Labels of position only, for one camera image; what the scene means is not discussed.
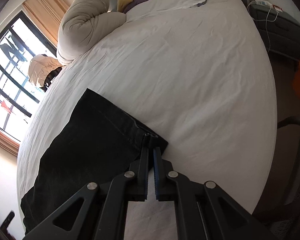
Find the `black pants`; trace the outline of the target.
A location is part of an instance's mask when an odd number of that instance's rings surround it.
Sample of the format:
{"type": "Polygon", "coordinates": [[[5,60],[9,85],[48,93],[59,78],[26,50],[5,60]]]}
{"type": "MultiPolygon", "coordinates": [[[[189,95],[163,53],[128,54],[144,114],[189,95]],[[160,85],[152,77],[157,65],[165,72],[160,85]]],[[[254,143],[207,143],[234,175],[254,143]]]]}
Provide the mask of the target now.
{"type": "Polygon", "coordinates": [[[87,183],[104,184],[126,172],[146,146],[164,151],[168,142],[87,89],[69,122],[44,152],[34,186],[21,199],[26,232],[87,183]]]}

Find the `white bed sheet mattress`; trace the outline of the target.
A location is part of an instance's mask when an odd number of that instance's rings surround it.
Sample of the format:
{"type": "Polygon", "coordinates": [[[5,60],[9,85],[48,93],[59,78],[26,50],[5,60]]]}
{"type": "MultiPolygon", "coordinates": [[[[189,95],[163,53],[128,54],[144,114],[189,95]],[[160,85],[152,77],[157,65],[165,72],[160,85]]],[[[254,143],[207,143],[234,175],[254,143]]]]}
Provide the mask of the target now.
{"type": "Polygon", "coordinates": [[[20,210],[41,157],[90,89],[164,138],[162,156],[177,172],[216,182],[254,211],[273,160],[277,112],[273,71],[253,20],[241,0],[165,11],[149,1],[48,88],[19,148],[20,210]]]}

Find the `black framed window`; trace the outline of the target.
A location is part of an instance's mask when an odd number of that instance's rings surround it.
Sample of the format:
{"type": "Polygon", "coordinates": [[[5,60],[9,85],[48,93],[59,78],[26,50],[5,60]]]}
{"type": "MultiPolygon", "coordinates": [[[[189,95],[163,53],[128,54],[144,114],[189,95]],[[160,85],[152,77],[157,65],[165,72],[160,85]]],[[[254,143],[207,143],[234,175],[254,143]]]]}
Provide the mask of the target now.
{"type": "Polygon", "coordinates": [[[0,33],[0,131],[20,142],[44,91],[30,83],[30,61],[38,54],[55,57],[56,47],[20,11],[0,33]]]}

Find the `dark grey nightstand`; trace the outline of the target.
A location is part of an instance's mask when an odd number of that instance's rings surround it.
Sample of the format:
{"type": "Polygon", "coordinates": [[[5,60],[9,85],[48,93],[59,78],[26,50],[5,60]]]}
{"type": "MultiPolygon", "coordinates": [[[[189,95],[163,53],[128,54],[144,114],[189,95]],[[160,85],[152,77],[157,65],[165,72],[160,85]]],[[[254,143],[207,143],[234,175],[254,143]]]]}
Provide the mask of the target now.
{"type": "Polygon", "coordinates": [[[268,51],[300,60],[300,23],[296,19],[258,4],[251,4],[248,11],[268,51]]]}

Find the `rolled beige duvet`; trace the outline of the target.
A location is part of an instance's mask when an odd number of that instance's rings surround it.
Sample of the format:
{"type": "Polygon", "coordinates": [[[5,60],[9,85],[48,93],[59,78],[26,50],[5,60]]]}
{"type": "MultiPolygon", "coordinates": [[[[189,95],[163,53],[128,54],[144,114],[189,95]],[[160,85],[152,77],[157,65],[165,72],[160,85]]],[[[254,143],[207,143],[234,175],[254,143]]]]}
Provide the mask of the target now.
{"type": "Polygon", "coordinates": [[[121,12],[109,12],[109,0],[74,0],[58,30],[57,59],[69,64],[126,22],[121,12]]]}

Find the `orange striped curtain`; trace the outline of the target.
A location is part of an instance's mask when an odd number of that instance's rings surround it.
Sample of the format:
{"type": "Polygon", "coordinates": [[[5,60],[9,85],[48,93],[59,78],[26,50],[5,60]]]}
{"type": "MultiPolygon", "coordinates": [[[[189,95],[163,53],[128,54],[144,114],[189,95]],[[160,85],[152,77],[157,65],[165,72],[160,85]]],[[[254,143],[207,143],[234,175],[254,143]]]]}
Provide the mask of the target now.
{"type": "Polygon", "coordinates": [[[57,47],[59,26],[69,6],[63,0],[26,0],[23,9],[35,26],[57,47]]]}

